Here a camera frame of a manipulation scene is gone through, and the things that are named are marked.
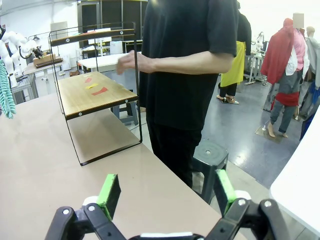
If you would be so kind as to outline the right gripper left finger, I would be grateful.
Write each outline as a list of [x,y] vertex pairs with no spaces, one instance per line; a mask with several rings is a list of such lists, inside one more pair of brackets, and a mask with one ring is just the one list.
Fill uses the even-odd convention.
[[108,174],[97,199],[80,209],[70,206],[58,208],[53,216],[46,240],[82,240],[94,233],[99,240],[124,240],[124,235],[113,223],[121,194],[117,174]]

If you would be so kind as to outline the person's left hand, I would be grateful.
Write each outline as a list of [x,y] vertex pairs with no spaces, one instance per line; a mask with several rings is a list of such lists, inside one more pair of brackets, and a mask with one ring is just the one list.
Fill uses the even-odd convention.
[[136,69],[139,72],[149,74],[155,71],[155,65],[153,59],[141,53],[131,51],[127,55],[119,58],[116,65],[118,75],[122,75],[128,69]]

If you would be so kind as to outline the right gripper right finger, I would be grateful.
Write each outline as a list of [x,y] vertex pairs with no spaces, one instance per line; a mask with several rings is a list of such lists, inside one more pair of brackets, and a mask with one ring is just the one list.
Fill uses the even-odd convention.
[[263,199],[255,203],[238,197],[227,172],[215,171],[213,186],[221,218],[206,240],[233,240],[240,229],[249,229],[257,240],[289,240],[290,234],[277,202]]

